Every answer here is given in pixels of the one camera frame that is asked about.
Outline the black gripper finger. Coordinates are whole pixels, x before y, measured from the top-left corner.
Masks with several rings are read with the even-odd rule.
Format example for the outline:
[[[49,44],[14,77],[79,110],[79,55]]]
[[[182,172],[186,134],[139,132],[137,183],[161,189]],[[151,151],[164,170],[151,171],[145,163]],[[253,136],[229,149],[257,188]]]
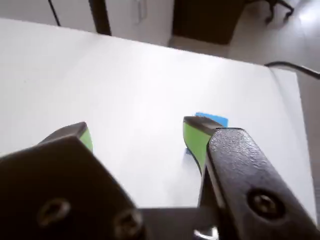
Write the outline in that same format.
[[[0,159],[3,240],[144,240],[141,213],[98,161],[86,123]]]
[[[210,208],[218,239],[319,239],[314,221],[244,129],[186,116],[183,140],[202,177],[198,205]]]

